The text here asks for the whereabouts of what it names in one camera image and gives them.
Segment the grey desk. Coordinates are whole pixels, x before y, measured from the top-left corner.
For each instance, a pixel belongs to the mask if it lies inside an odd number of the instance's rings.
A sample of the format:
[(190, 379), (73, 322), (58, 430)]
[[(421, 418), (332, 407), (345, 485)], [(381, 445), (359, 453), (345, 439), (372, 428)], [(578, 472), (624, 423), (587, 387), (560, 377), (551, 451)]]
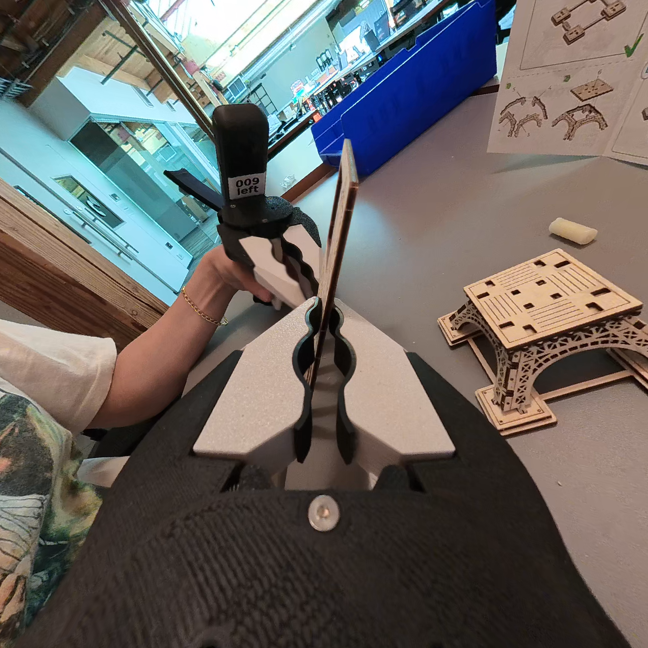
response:
[[(338, 297), (415, 351), (473, 406), (492, 382), (437, 318), (463, 288), (562, 247), (647, 304), (647, 168), (487, 152), (497, 94), (471, 97), (360, 185)], [(551, 235), (562, 217), (598, 231)], [(508, 437), (593, 593), (647, 646), (647, 392), (632, 378), (550, 404), (555, 426)]]

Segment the wooden parts sheet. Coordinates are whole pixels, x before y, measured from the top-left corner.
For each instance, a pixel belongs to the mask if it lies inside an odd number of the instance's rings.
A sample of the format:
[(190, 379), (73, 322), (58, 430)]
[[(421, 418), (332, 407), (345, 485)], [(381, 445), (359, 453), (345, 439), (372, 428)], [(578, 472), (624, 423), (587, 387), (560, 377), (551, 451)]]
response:
[(321, 324), (314, 338), (314, 360), (305, 374), (305, 378), (312, 390), (314, 390), (316, 385), (325, 336), (334, 308), (336, 288), (342, 269), (345, 245), (349, 234), (359, 184), (352, 141), (345, 139), (338, 170), (334, 209), (328, 231), (325, 265), (321, 274), (318, 290), (318, 300), (321, 304)]

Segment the paper instruction sheet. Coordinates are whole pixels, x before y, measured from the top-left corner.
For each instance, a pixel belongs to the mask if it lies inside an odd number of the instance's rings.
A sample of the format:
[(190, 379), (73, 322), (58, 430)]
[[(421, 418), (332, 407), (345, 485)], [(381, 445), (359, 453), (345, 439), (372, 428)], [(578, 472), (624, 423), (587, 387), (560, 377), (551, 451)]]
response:
[(647, 2), (518, 1), (487, 150), (647, 166)]

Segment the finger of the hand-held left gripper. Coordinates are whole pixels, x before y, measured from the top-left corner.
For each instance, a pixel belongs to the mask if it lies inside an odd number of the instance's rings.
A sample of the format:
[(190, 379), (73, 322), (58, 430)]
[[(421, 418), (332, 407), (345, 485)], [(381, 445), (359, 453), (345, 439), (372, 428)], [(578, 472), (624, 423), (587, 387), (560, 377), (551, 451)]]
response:
[(256, 281), (271, 293), (271, 304), (275, 310), (278, 311), (284, 304), (296, 308), (306, 301), (301, 285), (290, 276), (283, 263), (279, 239), (251, 236), (239, 242), (253, 263)]
[(280, 265), (276, 301), (305, 301), (318, 295), (323, 251), (302, 224), (276, 239)]

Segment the person's left hand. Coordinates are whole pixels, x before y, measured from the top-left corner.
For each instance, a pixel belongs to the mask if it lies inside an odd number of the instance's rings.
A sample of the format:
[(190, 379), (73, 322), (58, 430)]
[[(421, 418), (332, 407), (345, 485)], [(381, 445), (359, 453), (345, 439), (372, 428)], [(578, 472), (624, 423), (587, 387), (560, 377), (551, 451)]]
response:
[(248, 292), (263, 303), (272, 299), (249, 267), (231, 260), (224, 247), (217, 246), (203, 256), (182, 294), (204, 319), (218, 324), (238, 291)]

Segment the person's left forearm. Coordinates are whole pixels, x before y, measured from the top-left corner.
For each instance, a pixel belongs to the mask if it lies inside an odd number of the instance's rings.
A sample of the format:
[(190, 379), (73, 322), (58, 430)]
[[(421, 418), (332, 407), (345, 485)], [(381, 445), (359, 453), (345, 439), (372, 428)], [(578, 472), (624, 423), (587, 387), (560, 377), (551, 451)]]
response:
[(219, 324), (178, 296), (146, 332), (119, 352), (108, 395), (89, 427), (131, 426), (161, 413), (185, 386)]

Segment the printed white shirt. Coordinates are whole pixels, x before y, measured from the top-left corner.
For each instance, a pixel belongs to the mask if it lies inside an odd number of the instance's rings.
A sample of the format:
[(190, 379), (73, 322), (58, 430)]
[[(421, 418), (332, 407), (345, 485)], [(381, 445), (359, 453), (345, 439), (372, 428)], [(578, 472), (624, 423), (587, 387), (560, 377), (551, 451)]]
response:
[(75, 440), (98, 413), (108, 338), (1, 321), (1, 646), (11, 647), (77, 558), (102, 504)]

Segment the wooden post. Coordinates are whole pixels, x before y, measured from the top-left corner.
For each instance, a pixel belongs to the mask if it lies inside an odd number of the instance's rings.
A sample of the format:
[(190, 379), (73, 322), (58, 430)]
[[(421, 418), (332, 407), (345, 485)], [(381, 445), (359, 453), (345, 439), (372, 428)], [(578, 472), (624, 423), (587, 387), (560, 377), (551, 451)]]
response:
[(152, 63), (153, 67), (160, 74), (161, 79), (171, 88), (174, 95), (182, 102), (184, 107), (190, 112), (197, 125), (209, 136), (215, 143), (215, 136), (212, 130), (212, 121), (207, 116), (197, 99), (190, 92), (189, 88), (177, 74), (171, 63), (158, 48), (146, 29), (137, 21), (135, 16), (128, 9), (125, 1), (99, 1), (106, 13), (118, 21), (120, 26), (125, 29), (127, 34), (134, 40)]

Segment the wooden railing beam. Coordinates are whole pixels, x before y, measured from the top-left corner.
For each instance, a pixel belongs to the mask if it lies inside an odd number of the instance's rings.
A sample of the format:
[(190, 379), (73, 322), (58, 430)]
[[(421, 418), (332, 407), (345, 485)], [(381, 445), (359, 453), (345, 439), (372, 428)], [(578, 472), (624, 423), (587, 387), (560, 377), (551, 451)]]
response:
[(54, 330), (119, 350), (168, 306), (1, 180), (1, 302)]

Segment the pale wax stick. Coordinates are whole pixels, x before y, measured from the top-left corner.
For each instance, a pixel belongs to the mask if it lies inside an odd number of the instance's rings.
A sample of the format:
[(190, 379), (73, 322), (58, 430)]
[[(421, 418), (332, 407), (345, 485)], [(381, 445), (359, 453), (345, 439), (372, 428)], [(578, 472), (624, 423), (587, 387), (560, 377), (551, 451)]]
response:
[(589, 245), (596, 239), (598, 234), (598, 231), (592, 227), (562, 217), (555, 218), (549, 224), (548, 231), (551, 235), (565, 239), (578, 246)]

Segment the wooden tower base model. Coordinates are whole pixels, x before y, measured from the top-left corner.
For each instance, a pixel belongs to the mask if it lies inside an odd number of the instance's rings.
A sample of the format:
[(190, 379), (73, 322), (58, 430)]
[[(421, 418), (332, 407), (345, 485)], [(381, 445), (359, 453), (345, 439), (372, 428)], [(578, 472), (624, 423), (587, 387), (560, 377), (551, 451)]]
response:
[[(448, 345), (468, 343), (492, 384), (475, 392), (501, 436), (554, 425), (547, 405), (632, 378), (647, 389), (644, 304), (562, 249), (464, 287), (465, 303), (438, 318)], [(540, 394), (534, 384), (571, 356), (605, 350), (621, 369)]]

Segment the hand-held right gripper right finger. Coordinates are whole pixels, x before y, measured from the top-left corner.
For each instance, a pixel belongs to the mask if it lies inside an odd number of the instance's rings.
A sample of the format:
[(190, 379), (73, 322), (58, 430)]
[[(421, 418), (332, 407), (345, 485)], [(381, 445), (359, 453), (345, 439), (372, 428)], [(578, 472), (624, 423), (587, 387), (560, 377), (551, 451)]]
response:
[(378, 476), (388, 465), (451, 458), (454, 443), (406, 350), (339, 299), (329, 331), (343, 378), (336, 441), (344, 463)]

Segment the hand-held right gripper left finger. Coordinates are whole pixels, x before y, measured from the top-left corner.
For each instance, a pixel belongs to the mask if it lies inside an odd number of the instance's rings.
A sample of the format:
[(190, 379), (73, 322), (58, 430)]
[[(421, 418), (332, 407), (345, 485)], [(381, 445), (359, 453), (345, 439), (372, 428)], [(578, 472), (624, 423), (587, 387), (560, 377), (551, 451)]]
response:
[(307, 299), (242, 351), (193, 446), (197, 456), (232, 459), (277, 474), (303, 463), (312, 441), (312, 387), (320, 298)]

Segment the blue storage bin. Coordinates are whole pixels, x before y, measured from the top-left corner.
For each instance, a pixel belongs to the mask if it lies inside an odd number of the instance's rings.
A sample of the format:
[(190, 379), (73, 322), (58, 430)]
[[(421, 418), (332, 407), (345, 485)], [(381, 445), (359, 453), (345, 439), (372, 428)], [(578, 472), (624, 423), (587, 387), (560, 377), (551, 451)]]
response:
[(396, 43), (395, 50), (385, 48), (370, 65), (369, 74), (361, 79), (356, 87), (346, 84), (349, 90), (342, 95), (342, 101), (331, 108), (312, 128), (314, 144), (322, 162), (329, 166), (339, 166), (339, 155), (344, 141), (342, 115), (364, 98), (381, 80), (387, 77), (408, 57), (408, 51), (415, 47), (416, 36), (411, 33)]
[(496, 75), (496, 3), (472, 1), (417, 37), (341, 117), (356, 168), (368, 176)]

